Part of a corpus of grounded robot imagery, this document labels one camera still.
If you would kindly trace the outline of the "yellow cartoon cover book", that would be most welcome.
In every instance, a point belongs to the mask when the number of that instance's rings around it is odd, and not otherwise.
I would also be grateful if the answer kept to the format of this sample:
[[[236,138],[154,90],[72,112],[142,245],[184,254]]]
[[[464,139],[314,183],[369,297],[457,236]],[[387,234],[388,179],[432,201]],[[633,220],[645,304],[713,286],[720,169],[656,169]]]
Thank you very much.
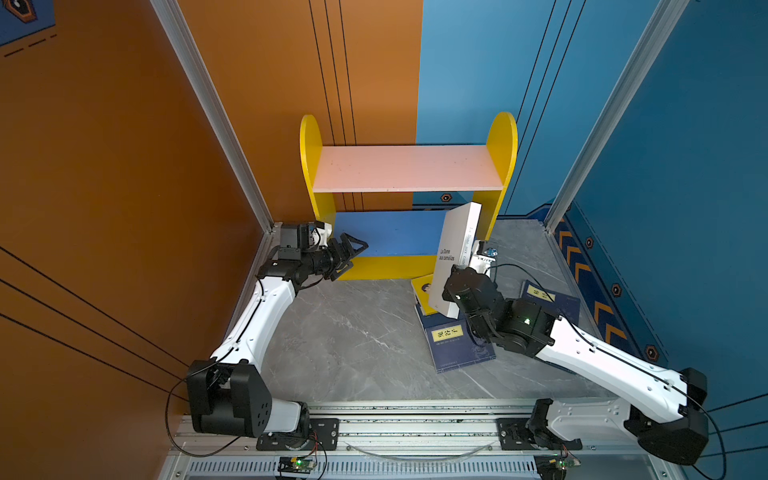
[[[429,305],[432,281],[432,274],[424,275],[411,280],[411,286],[414,292],[416,306],[419,312],[425,316],[437,313],[437,310]]]

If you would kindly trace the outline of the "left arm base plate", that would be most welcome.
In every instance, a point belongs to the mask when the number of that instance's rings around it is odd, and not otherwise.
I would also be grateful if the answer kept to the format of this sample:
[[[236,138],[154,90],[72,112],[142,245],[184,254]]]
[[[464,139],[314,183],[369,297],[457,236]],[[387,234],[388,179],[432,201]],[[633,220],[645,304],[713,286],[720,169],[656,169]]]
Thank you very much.
[[[337,449],[340,430],[338,418],[310,418],[308,422],[290,433],[268,433],[261,435],[256,444],[258,451],[299,451],[309,452],[317,448],[320,452]]]

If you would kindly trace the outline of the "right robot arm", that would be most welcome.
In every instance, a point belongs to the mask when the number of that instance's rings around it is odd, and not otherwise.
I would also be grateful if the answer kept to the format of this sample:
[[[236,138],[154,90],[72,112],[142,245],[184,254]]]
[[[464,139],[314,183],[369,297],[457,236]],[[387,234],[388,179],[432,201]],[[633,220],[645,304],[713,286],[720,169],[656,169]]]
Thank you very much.
[[[537,400],[526,428],[539,448],[578,449],[586,439],[630,439],[655,457],[692,466],[708,445],[703,373],[650,364],[534,301],[506,299],[487,275],[471,267],[453,267],[439,291],[482,339],[562,367],[615,395],[602,402]]]

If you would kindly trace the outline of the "white La Dame book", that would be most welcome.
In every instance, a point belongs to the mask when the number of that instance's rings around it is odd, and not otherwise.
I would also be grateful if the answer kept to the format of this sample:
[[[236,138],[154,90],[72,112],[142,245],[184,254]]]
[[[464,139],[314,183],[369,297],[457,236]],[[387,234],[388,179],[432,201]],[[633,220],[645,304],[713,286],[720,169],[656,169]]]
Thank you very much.
[[[447,318],[456,319],[459,307],[451,299],[443,298],[444,287],[454,266],[469,265],[481,209],[479,203],[471,202],[445,215],[428,303]]]

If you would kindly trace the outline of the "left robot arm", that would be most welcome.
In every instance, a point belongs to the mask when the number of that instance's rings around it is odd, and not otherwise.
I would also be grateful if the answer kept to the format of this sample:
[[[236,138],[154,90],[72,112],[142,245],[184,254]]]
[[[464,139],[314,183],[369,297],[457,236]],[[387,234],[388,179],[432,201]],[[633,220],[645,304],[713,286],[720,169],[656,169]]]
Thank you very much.
[[[249,303],[207,360],[192,363],[185,383],[198,433],[258,438],[272,434],[298,448],[309,440],[307,406],[275,398],[262,378],[269,343],[297,294],[335,281],[367,250],[367,242],[334,234],[325,222],[288,225],[256,275]]]

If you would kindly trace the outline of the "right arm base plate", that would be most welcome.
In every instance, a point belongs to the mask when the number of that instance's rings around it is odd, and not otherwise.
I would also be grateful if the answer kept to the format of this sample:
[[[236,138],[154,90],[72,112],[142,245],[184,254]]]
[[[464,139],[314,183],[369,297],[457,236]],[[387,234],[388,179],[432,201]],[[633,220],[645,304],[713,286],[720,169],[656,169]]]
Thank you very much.
[[[546,450],[573,451],[582,450],[580,439],[562,440],[546,427],[529,427],[524,418],[499,418],[495,421],[500,447],[504,451]]]

